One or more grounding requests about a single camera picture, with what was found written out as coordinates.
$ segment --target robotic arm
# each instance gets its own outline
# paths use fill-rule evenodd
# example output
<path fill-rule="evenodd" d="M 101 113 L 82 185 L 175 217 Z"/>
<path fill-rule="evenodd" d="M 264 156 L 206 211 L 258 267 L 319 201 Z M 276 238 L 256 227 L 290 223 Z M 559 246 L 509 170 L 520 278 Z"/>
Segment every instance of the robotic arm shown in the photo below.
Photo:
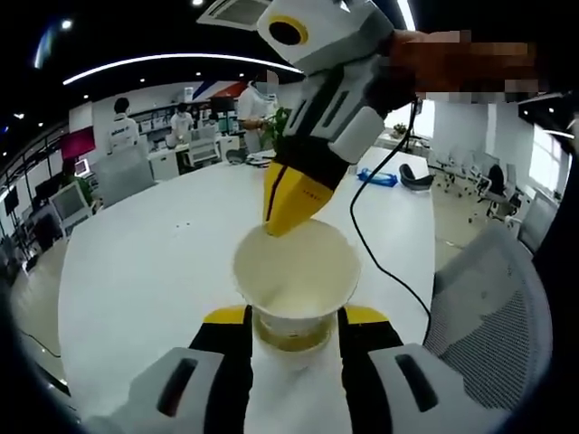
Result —
<path fill-rule="evenodd" d="M 265 175 L 263 220 L 279 237 L 318 212 L 347 168 L 413 99 L 378 54 L 394 28 L 369 0 L 273 0 L 258 32 L 306 74 L 284 142 Z"/>

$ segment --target white shirt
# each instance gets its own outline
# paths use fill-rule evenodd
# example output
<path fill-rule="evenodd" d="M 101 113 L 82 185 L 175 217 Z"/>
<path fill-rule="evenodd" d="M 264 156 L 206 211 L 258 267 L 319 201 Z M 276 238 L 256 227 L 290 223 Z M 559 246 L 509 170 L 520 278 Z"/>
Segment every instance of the white shirt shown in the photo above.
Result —
<path fill-rule="evenodd" d="M 253 86 L 248 86 L 239 96 L 237 118 L 239 120 L 259 120 L 273 116 L 277 110 L 277 99 L 267 97 Z M 245 144 L 250 154 L 261 151 L 261 132 L 257 129 L 245 132 Z"/>
<path fill-rule="evenodd" d="M 136 145 L 138 141 L 138 125 L 135 119 L 127 117 L 125 113 L 115 116 L 112 127 L 109 130 L 108 152 L 118 151 L 122 148 Z"/>
<path fill-rule="evenodd" d="M 193 117 L 190 113 L 185 112 L 183 117 L 179 116 L 177 113 L 171 118 L 171 128 L 176 138 L 184 136 L 187 131 L 193 129 Z"/>

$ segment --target potted plant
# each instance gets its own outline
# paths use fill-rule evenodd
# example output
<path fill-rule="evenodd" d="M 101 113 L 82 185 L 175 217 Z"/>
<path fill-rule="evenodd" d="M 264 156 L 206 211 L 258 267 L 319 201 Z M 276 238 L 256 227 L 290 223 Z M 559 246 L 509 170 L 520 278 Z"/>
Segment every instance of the potted plant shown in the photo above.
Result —
<path fill-rule="evenodd" d="M 290 113 L 291 110 L 289 108 L 280 107 L 275 112 L 275 115 L 268 120 L 261 135 L 261 149 L 266 147 L 268 143 L 271 143 L 273 150 L 276 154 L 278 153 L 281 139 L 283 138 L 283 130 L 288 123 Z"/>
<path fill-rule="evenodd" d="M 404 134 L 406 134 L 407 130 L 408 128 L 406 127 L 405 124 L 396 124 L 394 125 L 394 131 L 390 136 L 392 136 L 393 138 L 402 138 Z"/>

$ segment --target ceiling air vent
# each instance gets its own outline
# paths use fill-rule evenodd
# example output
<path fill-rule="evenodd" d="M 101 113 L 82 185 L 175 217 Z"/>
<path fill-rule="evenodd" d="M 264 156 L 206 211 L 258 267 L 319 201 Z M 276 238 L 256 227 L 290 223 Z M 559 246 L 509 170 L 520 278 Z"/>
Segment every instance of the ceiling air vent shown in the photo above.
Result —
<path fill-rule="evenodd" d="M 270 3 L 271 0 L 217 0 L 207 7 L 197 22 L 253 31 Z"/>

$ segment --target white paper cup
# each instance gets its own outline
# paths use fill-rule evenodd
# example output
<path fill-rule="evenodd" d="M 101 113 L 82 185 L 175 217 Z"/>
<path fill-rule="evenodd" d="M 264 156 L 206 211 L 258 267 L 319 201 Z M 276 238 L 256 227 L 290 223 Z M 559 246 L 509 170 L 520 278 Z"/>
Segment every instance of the white paper cup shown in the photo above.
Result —
<path fill-rule="evenodd" d="M 360 261 L 338 229 L 309 220 L 279 238 L 252 229 L 235 252 L 233 272 L 259 319 L 256 335 L 296 352 L 327 341 L 334 314 L 354 294 Z"/>

